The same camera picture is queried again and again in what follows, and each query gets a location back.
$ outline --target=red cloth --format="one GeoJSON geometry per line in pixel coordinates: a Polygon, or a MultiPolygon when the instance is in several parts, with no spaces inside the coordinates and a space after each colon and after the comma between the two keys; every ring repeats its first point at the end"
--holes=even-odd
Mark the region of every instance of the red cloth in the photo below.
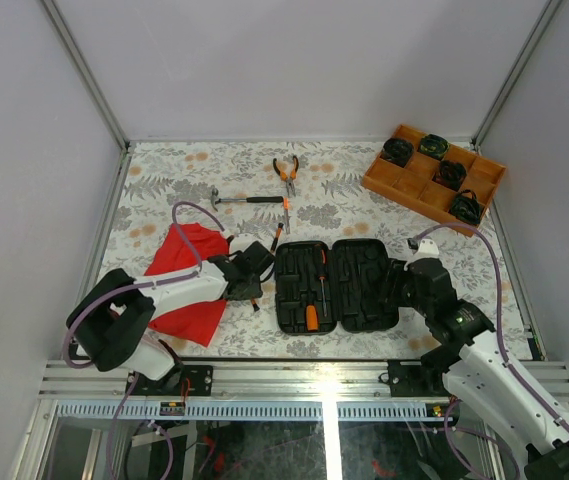
{"type": "MultiPolygon", "coordinates": [[[[228,244],[219,232],[204,228],[199,223],[181,227],[203,260],[212,255],[228,255],[228,244]]],[[[195,264],[195,256],[177,233],[175,226],[171,225],[166,240],[157,250],[146,275],[182,270],[195,264]]],[[[149,327],[208,347],[225,307],[226,300],[189,305],[156,318],[149,327]]]]}

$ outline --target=black tool case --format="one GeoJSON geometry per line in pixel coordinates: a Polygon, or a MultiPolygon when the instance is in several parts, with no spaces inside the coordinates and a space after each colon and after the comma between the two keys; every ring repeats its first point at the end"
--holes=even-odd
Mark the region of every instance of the black tool case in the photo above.
{"type": "Polygon", "coordinates": [[[338,240],[333,248],[319,241],[280,245],[275,254],[275,311],[280,329],[290,335],[321,335],[337,322],[347,332],[375,332],[397,325],[397,307],[379,301],[389,264],[384,244],[376,239],[338,240]],[[322,305],[318,245],[326,255],[327,315],[322,305]],[[306,327],[306,307],[317,310],[319,329],[306,327]]]}

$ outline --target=floral pattern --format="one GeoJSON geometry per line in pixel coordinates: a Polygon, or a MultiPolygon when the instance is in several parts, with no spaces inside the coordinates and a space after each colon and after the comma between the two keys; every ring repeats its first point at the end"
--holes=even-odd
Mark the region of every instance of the floral pattern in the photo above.
{"type": "MultiPolygon", "coordinates": [[[[296,197],[290,199],[290,235],[280,243],[316,239],[328,245],[342,238],[378,238],[389,256],[405,259],[406,238],[434,223],[361,186],[378,142],[228,142],[139,143],[113,221],[101,275],[122,267],[142,275],[153,260],[171,222],[171,205],[188,200],[210,209],[211,188],[220,196],[286,195],[272,168],[278,158],[290,171],[296,154],[300,169],[296,197]]],[[[235,233],[251,233],[270,245],[283,219],[277,204],[218,205],[217,217],[235,233]]],[[[183,223],[213,222],[194,209],[179,212],[183,223]]],[[[490,218],[481,230],[496,248],[503,279],[503,317],[509,348],[531,358],[522,319],[490,218]]],[[[461,298],[474,302],[495,321],[496,289],[491,260],[482,242],[452,230],[433,233],[441,259],[461,298]]],[[[327,335],[289,336],[277,327],[274,282],[263,285],[257,313],[249,302],[229,303],[208,348],[167,337],[181,355],[263,358],[416,358],[437,346],[423,319],[400,310],[399,324],[385,332],[351,334],[340,325],[327,335]]]]}

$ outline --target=orange-handled pliers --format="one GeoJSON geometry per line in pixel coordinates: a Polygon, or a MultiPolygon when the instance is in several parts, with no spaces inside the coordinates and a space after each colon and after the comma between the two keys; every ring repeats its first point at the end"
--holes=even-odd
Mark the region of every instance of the orange-handled pliers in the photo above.
{"type": "Polygon", "coordinates": [[[273,159],[273,168],[275,169],[275,173],[277,173],[284,183],[286,183],[286,195],[294,197],[295,184],[293,183],[293,180],[297,177],[297,170],[300,168],[300,161],[297,159],[297,155],[293,155],[293,171],[290,175],[287,175],[286,172],[282,172],[277,168],[277,158],[273,159]]]}

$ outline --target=wooden box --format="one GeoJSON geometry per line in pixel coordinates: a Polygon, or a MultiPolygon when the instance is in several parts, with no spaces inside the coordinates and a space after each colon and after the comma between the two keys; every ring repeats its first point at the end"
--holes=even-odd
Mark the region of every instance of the wooden box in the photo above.
{"type": "MultiPolygon", "coordinates": [[[[413,155],[405,167],[399,167],[384,160],[380,152],[362,178],[362,186],[439,223],[460,221],[448,213],[448,210],[457,192],[470,189],[475,192],[483,207],[484,218],[504,177],[506,167],[451,145],[444,160],[461,163],[467,172],[461,187],[457,191],[451,190],[433,181],[440,162],[418,152],[420,140],[425,135],[426,133],[415,128],[400,125],[393,137],[403,138],[413,144],[413,155]]],[[[473,236],[473,233],[465,228],[455,230],[469,237],[473,236]]]]}

